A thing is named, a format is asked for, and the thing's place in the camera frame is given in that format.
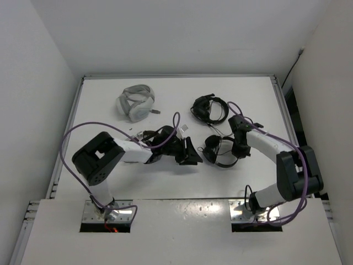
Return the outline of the black headphones with thin cable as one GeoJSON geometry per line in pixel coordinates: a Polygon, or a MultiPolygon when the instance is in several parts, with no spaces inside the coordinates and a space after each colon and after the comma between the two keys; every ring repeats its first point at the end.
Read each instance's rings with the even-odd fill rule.
{"type": "Polygon", "coordinates": [[[217,167],[220,168],[231,168],[235,166],[238,162],[238,158],[233,163],[230,164],[223,164],[217,162],[218,156],[220,156],[220,149],[222,146],[222,143],[224,141],[228,141],[231,143],[235,143],[235,139],[230,137],[230,136],[218,136],[218,135],[210,135],[206,140],[205,140],[205,147],[202,148],[202,154],[204,158],[211,164],[216,165],[217,167]]]}

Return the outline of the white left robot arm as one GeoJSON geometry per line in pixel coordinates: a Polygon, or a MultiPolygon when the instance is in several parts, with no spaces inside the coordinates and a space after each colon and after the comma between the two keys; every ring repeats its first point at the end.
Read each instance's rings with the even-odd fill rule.
{"type": "Polygon", "coordinates": [[[196,166],[203,162],[191,138],[180,136],[177,129],[169,125],[157,131],[145,130],[141,136],[129,141],[113,138],[103,131],[80,148],[72,162],[93,187],[104,183],[120,161],[149,165],[161,160],[162,156],[173,156],[181,166],[196,166]]]}

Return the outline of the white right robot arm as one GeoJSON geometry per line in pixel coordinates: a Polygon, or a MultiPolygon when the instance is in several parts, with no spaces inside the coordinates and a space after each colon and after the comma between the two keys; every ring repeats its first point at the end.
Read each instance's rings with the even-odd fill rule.
{"type": "Polygon", "coordinates": [[[228,122],[234,135],[232,154],[236,158],[250,156],[254,148],[276,165],[276,182],[250,194],[248,205],[252,213],[323,190],[324,182],[311,147],[297,147],[262,131],[262,125],[250,124],[239,115],[232,116],[228,122]]]}

